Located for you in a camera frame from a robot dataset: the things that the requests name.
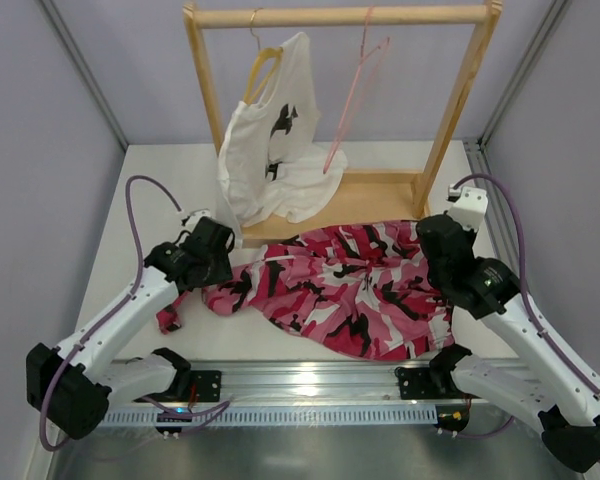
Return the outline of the pink camouflage trousers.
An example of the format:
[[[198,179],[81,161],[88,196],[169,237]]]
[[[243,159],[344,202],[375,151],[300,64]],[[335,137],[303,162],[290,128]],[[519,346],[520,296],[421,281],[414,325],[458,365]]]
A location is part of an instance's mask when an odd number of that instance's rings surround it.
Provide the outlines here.
[[[413,221],[329,226],[262,247],[201,297],[220,316],[253,308],[336,353],[399,362],[455,342],[428,273]]]

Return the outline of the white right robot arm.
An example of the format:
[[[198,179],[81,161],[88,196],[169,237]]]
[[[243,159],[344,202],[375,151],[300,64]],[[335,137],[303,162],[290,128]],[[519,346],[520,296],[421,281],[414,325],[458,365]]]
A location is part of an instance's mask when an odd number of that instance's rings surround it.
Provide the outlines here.
[[[416,234],[429,281],[452,305],[494,332],[537,379],[531,385],[471,350],[443,348],[429,363],[442,390],[478,396],[536,431],[564,466],[585,473],[600,462],[600,377],[550,339],[553,329],[503,262],[473,253],[474,234],[447,214],[427,217]]]

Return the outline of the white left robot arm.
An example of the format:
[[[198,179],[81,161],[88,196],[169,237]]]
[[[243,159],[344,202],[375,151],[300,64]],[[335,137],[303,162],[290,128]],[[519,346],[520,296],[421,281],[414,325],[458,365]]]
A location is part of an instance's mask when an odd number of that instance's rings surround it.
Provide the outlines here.
[[[26,357],[26,393],[40,413],[39,431],[53,423],[80,440],[109,410],[136,400],[218,400],[220,373],[196,371],[169,348],[126,363],[115,359],[184,295],[230,280],[234,242],[229,227],[201,217],[177,242],[164,242],[143,257],[129,286],[93,320],[54,347],[37,344]]]

